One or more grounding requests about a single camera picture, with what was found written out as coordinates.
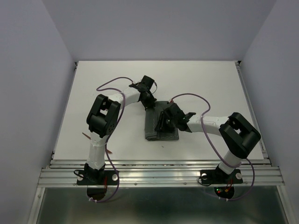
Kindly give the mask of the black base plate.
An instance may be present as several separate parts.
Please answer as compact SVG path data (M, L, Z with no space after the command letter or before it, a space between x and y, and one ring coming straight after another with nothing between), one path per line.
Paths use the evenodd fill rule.
M220 164L217 165L214 169L203 169L200 170L200 175L197 178L197 183L208 187L211 185L222 185L222 184L241 184L243 183L242 174L240 169L238 169L240 165L238 164L236 167L228 167L232 169L227 174L222 168L220 168Z
M100 174L96 177L90 177L84 170L76 169L74 175L77 177L77 185L79 186L116 186L118 182L118 176L114 170L100 171Z

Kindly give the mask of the grey cloth napkin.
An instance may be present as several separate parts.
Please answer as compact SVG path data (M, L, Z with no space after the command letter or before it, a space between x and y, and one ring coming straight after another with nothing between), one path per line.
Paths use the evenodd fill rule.
M160 112L167 101L156 101L156 106L145 109L145 139L148 141L175 141L179 140L178 129L174 132L156 132Z

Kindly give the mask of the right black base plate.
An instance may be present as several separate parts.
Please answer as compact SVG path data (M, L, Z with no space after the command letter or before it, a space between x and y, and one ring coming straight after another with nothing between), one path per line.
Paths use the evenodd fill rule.
M243 183L242 174L240 169L238 169L240 165L238 164L236 167L228 167L232 169L227 174L222 168L220 168L220 164L217 165L214 169L203 169L200 170L200 175L197 178L197 183L208 187L211 185L222 185L222 184L241 184Z

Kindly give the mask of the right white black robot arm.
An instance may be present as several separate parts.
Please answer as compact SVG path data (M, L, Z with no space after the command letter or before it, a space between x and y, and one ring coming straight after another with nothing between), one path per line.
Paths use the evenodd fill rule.
M207 171L204 181L226 182L261 139L261 134L238 112L226 117L199 116L194 112L185 114L176 103L167 101L157 102L156 108L157 132L173 134L180 130L203 133L209 143L212 143L209 134L223 138L228 152L214 170Z

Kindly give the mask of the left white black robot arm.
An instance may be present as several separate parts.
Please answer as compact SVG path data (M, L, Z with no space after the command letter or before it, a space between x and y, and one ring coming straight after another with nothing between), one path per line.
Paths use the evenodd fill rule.
M150 89L157 85L154 79L143 76L141 81L134 82L124 90L104 86L120 79L114 78L111 81L99 86L96 91L115 91L113 95L99 94L86 119L90 131L89 156L84 165L84 170L78 174L78 184L85 182L85 185L102 185L106 180L105 154L107 143L116 129L126 106L141 102L145 108L153 107L156 102Z

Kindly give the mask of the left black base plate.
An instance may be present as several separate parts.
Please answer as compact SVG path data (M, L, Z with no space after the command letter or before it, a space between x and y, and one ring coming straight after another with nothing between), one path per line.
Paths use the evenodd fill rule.
M116 186L118 182L118 176L114 170L100 171L100 174L96 177L90 177L84 170L76 169L74 175L77 177L77 185L79 186Z

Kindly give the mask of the aluminium right side rail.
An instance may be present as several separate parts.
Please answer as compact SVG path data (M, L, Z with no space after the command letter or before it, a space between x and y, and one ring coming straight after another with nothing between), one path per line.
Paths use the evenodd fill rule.
M239 79L240 79L240 82L241 82L241 85L242 85L242 89L243 89L245 98L246 98L246 102L247 102L247 105L248 105L248 108L249 108L250 116L251 116L252 121L253 121L253 126L256 128L256 130L260 134L262 134L261 130L260 130L260 127L258 125L258 121L256 119L256 115L255 115L255 112L254 112L249 94L248 94L246 84L245 84L244 79L243 79L243 75L242 75L242 71L241 71L241 61L234 61L234 63L235 63L236 70L237 70L237 73L238 73L238 76L239 76ZM263 154L263 159L265 160L264 165L271 165L272 166L272 163L271 163L271 160L269 158L268 152L266 150L266 146L264 144L264 140L263 140L262 136L261 136L259 145L261 147L261 151L262 151L262 154Z

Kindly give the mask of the aluminium front rail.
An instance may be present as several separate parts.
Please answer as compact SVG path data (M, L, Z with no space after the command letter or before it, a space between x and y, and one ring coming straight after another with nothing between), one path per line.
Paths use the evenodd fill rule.
M84 160L52 160L40 172L37 186L40 188L77 187L73 171L83 169ZM218 160L114 160L120 173L120 187L197 187L201 170L214 169ZM269 159L253 160L252 166L244 161L240 166L243 184L249 186L283 186L280 168L271 165Z

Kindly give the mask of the aluminium rail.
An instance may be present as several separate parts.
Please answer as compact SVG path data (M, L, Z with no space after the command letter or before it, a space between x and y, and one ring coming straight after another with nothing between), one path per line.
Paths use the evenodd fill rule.
M84 160L52 160L40 172L37 186L40 188L77 187L73 171L83 169ZM120 173L120 187L197 187L201 170L214 169L218 160L114 160ZM269 159L253 160L252 166L244 161L240 166L243 184L249 186L283 186L280 168L271 165Z
M241 82L241 85L242 85L242 89L243 89L245 98L246 98L246 102L247 102L247 105L248 105L248 108L249 108L250 116L251 116L252 121L253 121L253 126L256 128L256 130L260 134L262 134L261 130L260 130L260 127L258 125L258 121L256 119L256 115L255 115L255 112L254 112L249 94L248 94L246 84L245 84L244 79L243 79L243 75L242 75L242 71L241 71L241 61L234 61L234 63L235 63L236 70L237 70L237 73L238 73L238 76L239 76L239 79L240 79L240 82ZM272 163L271 163L271 160L269 158L268 152L266 150L266 146L264 144L264 140L263 140L262 136L261 136L259 145L261 147L261 151L262 151L262 154L263 154L263 159L265 160L264 165L271 165L272 166Z

